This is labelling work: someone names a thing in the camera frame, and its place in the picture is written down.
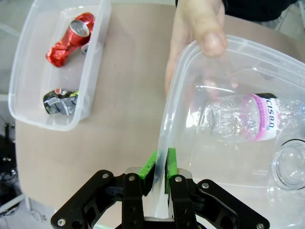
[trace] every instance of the crushed black can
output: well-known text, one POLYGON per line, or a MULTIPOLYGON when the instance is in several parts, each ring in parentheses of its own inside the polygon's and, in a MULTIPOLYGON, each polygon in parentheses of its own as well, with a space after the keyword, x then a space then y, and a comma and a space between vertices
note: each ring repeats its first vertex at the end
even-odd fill
POLYGON ((50 115, 61 113, 63 115, 73 115, 76 108, 78 90, 70 92, 57 88, 43 97, 43 105, 50 115))

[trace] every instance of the red can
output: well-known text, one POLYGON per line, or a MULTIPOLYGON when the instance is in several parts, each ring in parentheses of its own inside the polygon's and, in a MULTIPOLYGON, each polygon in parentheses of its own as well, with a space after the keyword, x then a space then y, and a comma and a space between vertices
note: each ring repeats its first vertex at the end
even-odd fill
POLYGON ((94 26, 94 16, 83 13, 69 25, 63 38, 47 53, 47 60, 56 67, 62 67, 68 56, 78 47, 88 44, 94 26))

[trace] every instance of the wooden table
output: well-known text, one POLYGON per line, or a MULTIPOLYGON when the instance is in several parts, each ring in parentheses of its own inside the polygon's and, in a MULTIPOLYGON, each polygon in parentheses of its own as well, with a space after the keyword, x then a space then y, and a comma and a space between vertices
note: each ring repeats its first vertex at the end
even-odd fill
MULTIPOLYGON (((27 196, 58 209, 96 171, 116 176, 145 163, 158 144, 174 13, 174 6, 114 4, 90 117, 70 132, 16 123, 18 170, 27 196)), ((305 60, 296 40, 237 18, 225 21, 227 34, 305 60)), ((115 227, 120 217, 118 204, 100 223, 115 227)))

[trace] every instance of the translucent storage box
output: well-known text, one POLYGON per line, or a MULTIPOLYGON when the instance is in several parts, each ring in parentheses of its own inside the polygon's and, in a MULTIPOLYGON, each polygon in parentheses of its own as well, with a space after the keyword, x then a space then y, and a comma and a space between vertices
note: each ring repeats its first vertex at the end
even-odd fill
MULTIPOLYGON (((219 59, 204 56, 196 42, 181 54, 158 150, 165 155, 168 147, 176 148, 178 167, 191 171, 195 182, 218 183, 267 218, 270 228, 303 229, 305 199, 278 188, 271 176, 276 138, 230 143, 205 133, 200 125, 205 105, 217 97, 273 93, 279 99, 304 100, 305 64, 248 40, 227 39, 227 52, 219 59)), ((163 156, 159 159, 165 164, 163 156)))
POLYGON ((9 109, 20 121, 39 127, 68 131, 91 110, 111 14, 110 0, 35 0, 25 21, 11 73, 9 109), (57 68, 45 58, 82 13, 95 16, 87 53, 75 51, 57 68), (49 115, 43 106, 46 93, 63 88, 79 90, 74 115, 49 115))

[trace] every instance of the pink label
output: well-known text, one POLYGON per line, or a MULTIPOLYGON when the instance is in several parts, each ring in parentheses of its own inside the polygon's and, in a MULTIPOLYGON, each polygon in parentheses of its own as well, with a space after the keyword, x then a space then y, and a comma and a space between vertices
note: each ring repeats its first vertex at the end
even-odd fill
POLYGON ((261 98, 255 94, 255 99, 259 111, 259 130, 254 141, 262 141, 276 137, 279 124, 279 109, 275 99, 261 98))

